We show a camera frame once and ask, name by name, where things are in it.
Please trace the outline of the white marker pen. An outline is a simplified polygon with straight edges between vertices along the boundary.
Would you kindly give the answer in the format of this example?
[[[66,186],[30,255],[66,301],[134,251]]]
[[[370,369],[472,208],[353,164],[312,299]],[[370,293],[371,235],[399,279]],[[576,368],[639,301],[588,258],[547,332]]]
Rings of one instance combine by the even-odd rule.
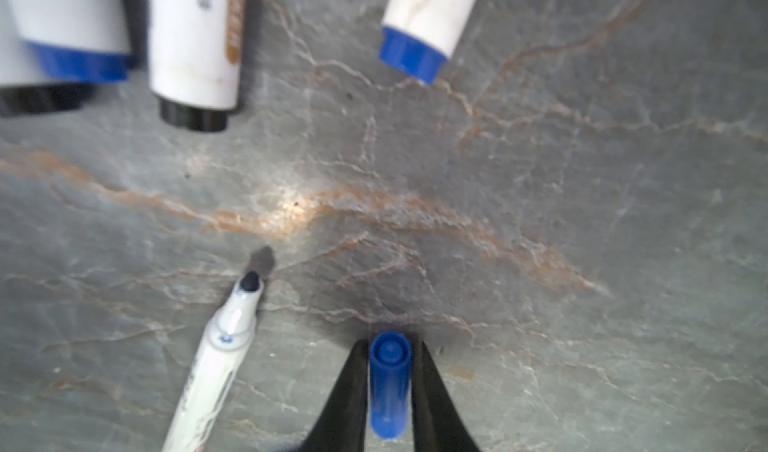
[[[201,451],[254,340],[264,291],[258,273],[242,276],[207,323],[166,434],[164,451]]]
[[[122,0],[7,0],[16,31],[54,79],[123,82],[132,57]]]
[[[8,0],[1,0],[1,117],[79,110],[94,93],[93,85],[48,76],[18,35]]]
[[[388,0],[382,19],[384,64],[430,85],[451,59],[476,0]]]
[[[149,86],[160,118],[193,132],[227,128],[238,107],[247,0],[148,0]]]

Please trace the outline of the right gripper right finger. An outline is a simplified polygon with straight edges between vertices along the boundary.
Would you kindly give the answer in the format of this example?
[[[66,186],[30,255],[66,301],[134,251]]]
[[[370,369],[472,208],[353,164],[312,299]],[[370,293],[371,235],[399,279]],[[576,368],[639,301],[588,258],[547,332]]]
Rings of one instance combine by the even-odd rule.
[[[422,339],[411,339],[411,410],[415,452],[480,452],[463,424]]]

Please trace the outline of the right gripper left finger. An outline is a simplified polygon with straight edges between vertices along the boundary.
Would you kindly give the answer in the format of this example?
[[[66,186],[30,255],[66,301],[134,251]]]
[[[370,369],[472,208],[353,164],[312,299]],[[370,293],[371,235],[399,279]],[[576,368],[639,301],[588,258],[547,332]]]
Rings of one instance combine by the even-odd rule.
[[[297,451],[362,452],[368,413],[369,341],[354,343],[308,436]]]

